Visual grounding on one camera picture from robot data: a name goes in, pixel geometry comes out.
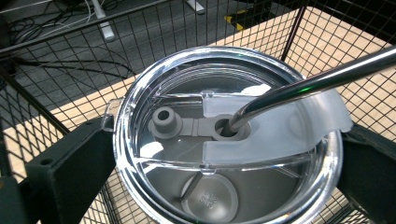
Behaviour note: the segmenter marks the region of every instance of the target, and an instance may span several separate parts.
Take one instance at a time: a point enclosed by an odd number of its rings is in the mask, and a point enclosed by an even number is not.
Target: metal straw
[[[269,91],[240,108],[226,126],[222,136],[233,136],[250,119],[274,107],[345,85],[396,64],[396,46],[342,64],[317,76]]]

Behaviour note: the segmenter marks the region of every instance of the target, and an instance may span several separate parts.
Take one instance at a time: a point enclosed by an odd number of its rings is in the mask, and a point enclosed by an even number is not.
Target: wire mesh basket
[[[82,122],[101,117],[106,103],[122,97],[139,73],[180,50],[206,45],[256,49],[310,77],[396,41],[396,4],[388,0],[198,3],[205,14],[182,0],[119,2],[105,18],[1,49],[2,62],[14,67],[2,63],[0,68],[2,175],[21,182],[26,162]],[[107,21],[115,35],[111,42],[102,31]],[[395,74],[393,68],[337,89],[355,122],[393,142]],[[341,220],[368,221],[336,190],[314,223]],[[153,221],[114,170],[81,222]]]

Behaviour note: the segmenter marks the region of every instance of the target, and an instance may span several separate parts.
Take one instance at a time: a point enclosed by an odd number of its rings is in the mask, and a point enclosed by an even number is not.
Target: clear plastic lid
[[[333,131],[347,125],[336,92],[277,108],[231,138],[219,135],[221,123],[251,97],[302,78],[239,48],[189,49],[152,65],[123,100],[114,130],[130,193],[160,222],[313,217],[340,172],[341,138]]]

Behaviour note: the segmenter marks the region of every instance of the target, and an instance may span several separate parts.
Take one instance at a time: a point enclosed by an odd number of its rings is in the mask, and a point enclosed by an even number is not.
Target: rubber stopper
[[[150,125],[151,132],[161,139],[177,136],[183,126],[180,115],[168,106],[154,111]]]

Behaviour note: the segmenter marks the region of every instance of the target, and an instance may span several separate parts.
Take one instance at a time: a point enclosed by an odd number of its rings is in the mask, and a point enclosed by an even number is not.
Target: cable
[[[39,15],[34,15],[29,18],[23,18],[17,21],[12,21],[9,23],[9,30],[11,32],[10,36],[10,43],[12,45],[20,44],[25,41],[29,41],[32,39],[35,39],[37,37],[45,36],[52,34],[54,32],[60,31],[64,28],[70,28],[71,25],[74,25],[76,23],[82,22],[87,20],[86,22],[89,22],[91,20],[91,17],[95,14],[95,12],[92,12],[92,9],[88,3],[88,0],[85,1],[85,7],[82,6],[67,6],[66,8],[62,8],[58,5],[58,1],[51,1],[46,5],[46,8],[44,9],[43,13]],[[101,7],[103,10],[111,10],[114,9],[118,6],[120,2],[124,2],[125,0],[103,0],[101,2]],[[45,13],[48,8],[50,7],[50,4],[53,2],[53,4],[58,8],[60,12],[52,12],[52,13]],[[68,21],[72,16],[77,16],[77,15],[83,15],[88,12],[88,17],[83,18],[82,20],[74,21],[71,23],[66,24],[65,22]],[[58,14],[54,18],[51,18],[47,21],[44,21],[42,23],[36,23],[35,18],[38,17],[44,17],[44,16],[49,16],[53,14]],[[56,26],[56,25],[62,25],[62,27],[56,28],[52,31],[49,31],[47,33],[42,34],[45,29],[48,27]]]
[[[67,50],[67,49],[72,49],[72,48],[71,48],[71,47],[68,47],[68,48],[64,48],[64,49],[58,49],[57,52],[63,51],[63,50]],[[119,56],[126,64],[128,64],[128,61],[127,61],[124,57],[122,57],[122,56],[121,56],[120,54],[118,54],[116,51],[111,50],[111,49],[105,49],[105,48],[102,48],[102,47],[100,47],[100,46],[96,46],[96,47],[73,46],[73,49],[103,49],[103,50],[105,50],[105,51],[111,52],[111,53],[113,53],[113,54]],[[128,64],[128,68],[129,68],[128,71],[130,71],[132,74],[136,75],[136,73],[132,70],[132,68],[129,66],[129,64]]]
[[[87,22],[86,22],[86,23],[88,23],[90,21],[90,19],[91,19],[91,16],[92,16],[91,7],[90,7],[90,4],[88,4],[87,0],[85,0],[85,4],[87,5],[87,8],[88,8],[88,19],[87,19]]]
[[[19,58],[19,57],[13,57],[12,61],[15,62],[16,64],[20,64],[20,65],[27,65],[27,66],[37,66],[37,67],[44,67],[44,68],[68,68],[68,69],[76,69],[79,71],[88,71],[88,72],[96,72],[96,73],[102,73],[105,75],[109,75],[112,77],[120,77],[122,79],[125,79],[126,77],[122,77],[120,75],[115,75],[113,73],[108,73],[106,71],[99,71],[99,70],[95,70],[95,69],[90,69],[90,68],[81,68],[81,67],[75,67],[75,66],[55,66],[55,65],[48,65],[48,64],[52,64],[52,63],[113,63],[116,64],[118,66],[121,66],[123,68],[125,68],[129,73],[132,73],[135,75],[135,72],[132,71],[131,68],[123,65],[122,63],[116,63],[116,62],[111,62],[111,61],[105,61],[105,60],[98,60],[98,61],[94,61],[94,60],[72,60],[72,61],[58,61],[58,62],[29,62],[24,60],[23,58]]]

